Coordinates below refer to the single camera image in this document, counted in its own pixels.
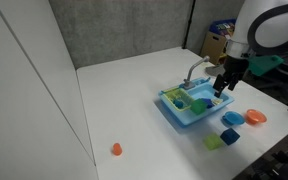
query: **toy sink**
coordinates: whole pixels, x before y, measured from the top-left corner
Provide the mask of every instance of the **toy sink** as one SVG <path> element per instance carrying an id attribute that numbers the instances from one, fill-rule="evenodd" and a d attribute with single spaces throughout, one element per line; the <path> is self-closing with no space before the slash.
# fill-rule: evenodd
<path id="1" fill-rule="evenodd" d="M 196 85 L 192 89 L 185 90 L 182 88 L 182 85 L 179 85 L 159 93 L 163 105 L 181 127 L 187 127 L 234 101 L 233 97 L 222 92 L 220 97 L 223 100 L 222 103 L 196 115 L 190 109 L 190 104 L 193 101 L 200 98 L 217 99 L 217 97 L 214 96 L 215 90 L 213 89 L 213 85 L 206 79 L 198 78 L 192 80 L 192 82 Z"/>

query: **white wall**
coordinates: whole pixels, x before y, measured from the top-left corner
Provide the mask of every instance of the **white wall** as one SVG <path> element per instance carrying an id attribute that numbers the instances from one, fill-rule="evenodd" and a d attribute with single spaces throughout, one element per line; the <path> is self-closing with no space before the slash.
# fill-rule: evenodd
<path id="1" fill-rule="evenodd" d="M 0 17 L 0 180 L 25 179 L 97 180 L 97 173 Z"/>
<path id="2" fill-rule="evenodd" d="M 76 71 L 48 0 L 0 0 L 0 10 L 93 157 Z"/>

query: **gray wall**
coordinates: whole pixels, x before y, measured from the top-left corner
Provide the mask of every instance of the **gray wall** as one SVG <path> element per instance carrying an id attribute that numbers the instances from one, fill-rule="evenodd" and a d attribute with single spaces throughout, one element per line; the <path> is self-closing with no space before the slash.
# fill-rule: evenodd
<path id="1" fill-rule="evenodd" d="M 197 0 L 188 48 L 244 0 Z M 181 46 L 192 0 L 50 0 L 76 68 Z"/>

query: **blue cube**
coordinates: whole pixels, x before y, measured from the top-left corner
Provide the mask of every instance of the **blue cube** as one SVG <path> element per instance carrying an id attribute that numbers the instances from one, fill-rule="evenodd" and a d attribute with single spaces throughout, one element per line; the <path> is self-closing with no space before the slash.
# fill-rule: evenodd
<path id="1" fill-rule="evenodd" d="M 232 128 L 225 130 L 221 135 L 221 139 L 228 146 L 235 143 L 238 140 L 238 138 L 240 138 L 240 135 L 237 132 L 235 132 Z"/>

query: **cardboard box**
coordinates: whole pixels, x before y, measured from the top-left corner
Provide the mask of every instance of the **cardboard box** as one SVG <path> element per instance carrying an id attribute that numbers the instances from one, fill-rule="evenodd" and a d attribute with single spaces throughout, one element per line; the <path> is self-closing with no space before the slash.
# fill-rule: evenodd
<path id="1" fill-rule="evenodd" d="M 219 60 L 223 56 L 226 41 L 227 39 L 225 36 L 208 32 L 200 53 L 201 57 L 209 56 L 212 64 L 219 64 Z"/>

